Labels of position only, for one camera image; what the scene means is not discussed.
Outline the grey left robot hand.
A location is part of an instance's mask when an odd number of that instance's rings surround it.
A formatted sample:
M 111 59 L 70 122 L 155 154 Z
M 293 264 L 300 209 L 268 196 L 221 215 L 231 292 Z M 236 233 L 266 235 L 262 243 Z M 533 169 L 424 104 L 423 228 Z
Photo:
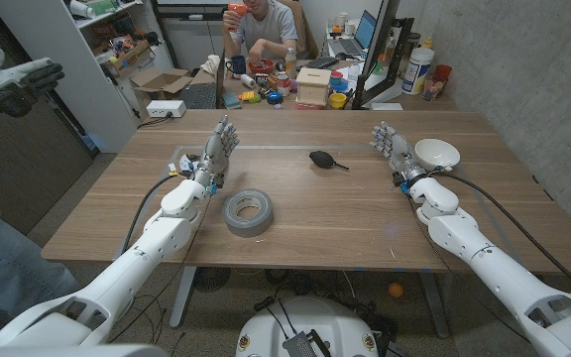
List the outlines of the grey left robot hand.
M 236 128 L 224 115 L 207 139 L 193 179 L 206 188 L 221 188 L 230 155 L 238 144 Z

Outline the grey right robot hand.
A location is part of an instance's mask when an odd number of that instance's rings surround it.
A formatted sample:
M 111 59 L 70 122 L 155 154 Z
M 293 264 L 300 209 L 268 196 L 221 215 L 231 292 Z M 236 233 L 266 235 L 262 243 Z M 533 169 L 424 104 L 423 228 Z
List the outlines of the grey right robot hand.
M 383 121 L 372 131 L 370 145 L 388 160 L 393 173 L 394 186 L 408 191 L 417 181 L 427 177 L 426 170 L 413 157 L 412 148 L 405 137 Z

